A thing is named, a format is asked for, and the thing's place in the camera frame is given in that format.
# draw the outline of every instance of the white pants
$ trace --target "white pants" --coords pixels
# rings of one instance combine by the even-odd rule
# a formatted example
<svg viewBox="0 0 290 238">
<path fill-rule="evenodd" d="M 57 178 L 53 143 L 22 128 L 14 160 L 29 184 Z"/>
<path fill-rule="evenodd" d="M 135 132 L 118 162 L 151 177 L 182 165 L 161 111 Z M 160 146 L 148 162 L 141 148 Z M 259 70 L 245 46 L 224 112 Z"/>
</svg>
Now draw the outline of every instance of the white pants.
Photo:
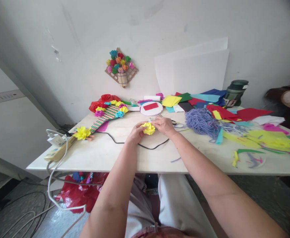
<svg viewBox="0 0 290 238">
<path fill-rule="evenodd" d="M 141 191 L 144 183 L 135 178 L 128 204 L 125 238 L 130 238 L 141 229 L 155 225 L 151 202 Z M 159 221 L 186 235 L 199 238 L 216 238 L 194 191 L 185 175 L 161 174 L 158 182 L 161 200 Z"/>
</svg>

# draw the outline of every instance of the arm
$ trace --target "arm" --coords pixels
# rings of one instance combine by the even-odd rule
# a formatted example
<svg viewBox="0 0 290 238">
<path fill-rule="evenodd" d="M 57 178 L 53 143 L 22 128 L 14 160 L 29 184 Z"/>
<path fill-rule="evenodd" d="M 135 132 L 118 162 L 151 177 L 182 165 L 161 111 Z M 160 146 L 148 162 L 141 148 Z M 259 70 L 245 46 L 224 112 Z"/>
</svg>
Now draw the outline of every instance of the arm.
<svg viewBox="0 0 290 238">
<path fill-rule="evenodd" d="M 152 124 L 176 146 L 188 172 L 230 238 L 284 238 L 281 227 L 225 173 L 173 128 L 169 118 L 156 117 Z"/>
<path fill-rule="evenodd" d="M 82 229 L 81 238 L 125 236 L 128 201 L 136 172 L 136 146 L 144 129 L 136 125 L 127 138 Z"/>
</svg>

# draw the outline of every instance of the green thermos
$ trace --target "green thermos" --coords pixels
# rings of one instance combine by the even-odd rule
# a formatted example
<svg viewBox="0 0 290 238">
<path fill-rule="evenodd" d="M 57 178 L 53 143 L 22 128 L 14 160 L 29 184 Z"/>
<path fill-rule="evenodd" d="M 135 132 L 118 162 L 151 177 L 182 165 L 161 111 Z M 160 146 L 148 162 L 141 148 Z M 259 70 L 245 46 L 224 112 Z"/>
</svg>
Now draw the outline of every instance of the green thermos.
<svg viewBox="0 0 290 238">
<path fill-rule="evenodd" d="M 225 93 L 224 105 L 226 107 L 240 106 L 241 97 L 247 89 L 248 83 L 247 80 L 233 80 Z"/>
</svg>

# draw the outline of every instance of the white table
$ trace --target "white table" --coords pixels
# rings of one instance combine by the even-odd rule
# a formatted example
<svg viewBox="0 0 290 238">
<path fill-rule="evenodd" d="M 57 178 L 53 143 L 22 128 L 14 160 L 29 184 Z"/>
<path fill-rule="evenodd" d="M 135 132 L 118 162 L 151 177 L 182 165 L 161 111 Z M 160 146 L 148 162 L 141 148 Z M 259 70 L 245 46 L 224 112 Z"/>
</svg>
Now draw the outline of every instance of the white table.
<svg viewBox="0 0 290 238">
<path fill-rule="evenodd" d="M 168 113 L 166 109 L 164 109 L 162 115 L 180 123 L 185 122 L 183 112 Z M 110 133 L 115 138 L 116 142 L 124 142 L 134 125 L 140 121 L 147 121 L 148 119 L 148 116 L 144 116 L 140 112 L 127 113 L 124 118 L 111 120 L 106 132 Z M 96 120 L 97 117 L 91 113 L 80 121 L 76 127 L 90 127 Z M 290 132 L 290 130 L 285 127 L 283 127 L 283 129 Z M 221 145 L 217 145 L 209 142 L 209 136 L 198 135 L 194 133 L 193 130 L 181 133 L 226 174 L 290 176 L 290 154 L 276 154 L 261 149 L 249 148 L 225 138 Z M 95 133 L 94 135 L 95 138 L 93 141 L 77 141 L 69 149 L 66 157 L 57 170 L 109 172 L 123 144 L 115 144 L 107 134 Z M 148 148 L 153 148 L 166 139 L 167 137 L 157 130 L 153 135 L 144 137 L 141 144 Z M 241 161 L 237 163 L 237 168 L 233 167 L 234 151 L 244 148 L 265 152 L 265 154 L 261 154 L 265 163 L 261 167 L 250 169 L 248 167 L 252 166 L 252 164 L 246 162 L 247 160 L 249 161 L 247 154 L 241 153 L 239 154 Z M 27 169 L 45 170 L 47 161 L 45 161 L 43 157 L 52 149 L 53 146 L 43 152 L 43 154 L 32 162 Z M 137 171 L 139 173 L 188 173 L 181 159 L 171 163 L 171 161 L 180 157 L 172 141 L 168 141 L 155 150 L 148 150 L 138 146 L 137 153 Z"/>
</svg>

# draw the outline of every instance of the hand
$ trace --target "hand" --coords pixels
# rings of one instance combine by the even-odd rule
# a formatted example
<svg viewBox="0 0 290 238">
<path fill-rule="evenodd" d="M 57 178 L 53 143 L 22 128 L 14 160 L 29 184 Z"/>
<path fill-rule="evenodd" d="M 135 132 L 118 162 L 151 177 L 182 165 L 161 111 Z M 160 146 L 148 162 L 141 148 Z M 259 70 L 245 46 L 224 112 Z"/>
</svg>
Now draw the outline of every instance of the hand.
<svg viewBox="0 0 290 238">
<path fill-rule="evenodd" d="M 168 138 L 177 133 L 170 118 L 157 116 L 152 124 Z"/>
<path fill-rule="evenodd" d="M 141 127 L 142 124 L 137 123 L 136 126 L 133 127 L 131 134 L 129 134 L 128 138 L 126 139 L 126 143 L 130 142 L 137 145 L 144 136 L 143 130 L 147 127 Z"/>
</svg>

